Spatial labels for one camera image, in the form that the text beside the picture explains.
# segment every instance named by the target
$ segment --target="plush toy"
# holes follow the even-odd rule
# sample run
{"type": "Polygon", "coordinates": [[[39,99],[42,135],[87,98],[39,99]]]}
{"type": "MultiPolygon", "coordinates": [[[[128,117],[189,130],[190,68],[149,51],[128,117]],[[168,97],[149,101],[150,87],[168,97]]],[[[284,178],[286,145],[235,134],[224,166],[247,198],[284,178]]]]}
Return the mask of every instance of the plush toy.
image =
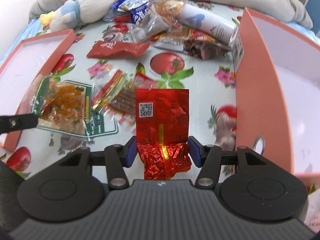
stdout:
{"type": "Polygon", "coordinates": [[[42,25],[49,25],[52,32],[73,29],[78,25],[100,20],[115,0],[66,1],[58,10],[40,15],[42,25]]]}

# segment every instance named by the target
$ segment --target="red wrapper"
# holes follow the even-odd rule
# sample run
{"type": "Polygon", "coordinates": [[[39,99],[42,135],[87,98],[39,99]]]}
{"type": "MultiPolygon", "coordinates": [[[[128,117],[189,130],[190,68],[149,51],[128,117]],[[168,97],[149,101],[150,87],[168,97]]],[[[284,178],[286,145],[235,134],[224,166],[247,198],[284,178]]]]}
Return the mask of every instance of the red wrapper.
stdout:
{"type": "Polygon", "coordinates": [[[189,90],[136,90],[137,145],[145,179],[188,171],[189,90]]]}
{"type": "Polygon", "coordinates": [[[150,42],[130,43],[98,41],[89,51],[88,58],[137,58],[149,48],[150,42]]]}

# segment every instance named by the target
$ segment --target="open cardboard box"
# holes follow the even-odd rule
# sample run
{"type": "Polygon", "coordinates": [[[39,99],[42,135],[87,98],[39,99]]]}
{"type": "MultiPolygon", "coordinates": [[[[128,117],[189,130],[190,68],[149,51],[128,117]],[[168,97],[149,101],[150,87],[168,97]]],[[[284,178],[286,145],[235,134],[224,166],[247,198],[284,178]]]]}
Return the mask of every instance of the open cardboard box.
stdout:
{"type": "MultiPolygon", "coordinates": [[[[0,115],[15,115],[23,96],[39,75],[49,75],[76,36],[63,30],[25,39],[0,66],[0,115]]],[[[0,135],[0,146],[14,151],[21,131],[0,135]]]]}
{"type": "Polygon", "coordinates": [[[263,156],[320,182],[320,47],[285,24],[245,9],[236,72],[236,145],[265,139],[263,156]]]}

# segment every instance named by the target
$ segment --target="metal ring hole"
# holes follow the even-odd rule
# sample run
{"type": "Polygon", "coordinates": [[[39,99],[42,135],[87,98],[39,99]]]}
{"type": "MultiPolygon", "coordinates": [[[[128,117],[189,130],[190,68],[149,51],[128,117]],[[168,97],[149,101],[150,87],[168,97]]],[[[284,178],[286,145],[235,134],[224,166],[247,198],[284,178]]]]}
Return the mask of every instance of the metal ring hole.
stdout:
{"type": "Polygon", "coordinates": [[[252,150],[256,153],[262,155],[266,147],[266,141],[262,136],[257,136],[253,142],[252,150]]]}

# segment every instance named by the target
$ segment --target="plush toy foot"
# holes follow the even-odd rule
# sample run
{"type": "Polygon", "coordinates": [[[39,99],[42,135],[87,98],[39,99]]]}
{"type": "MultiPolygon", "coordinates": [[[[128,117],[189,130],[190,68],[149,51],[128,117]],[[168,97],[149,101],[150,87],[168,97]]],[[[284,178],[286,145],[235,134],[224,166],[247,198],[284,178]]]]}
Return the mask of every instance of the plush toy foot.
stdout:
{"type": "Polygon", "coordinates": [[[43,26],[46,26],[52,21],[53,18],[54,18],[54,11],[48,14],[40,15],[40,22],[43,26]]]}

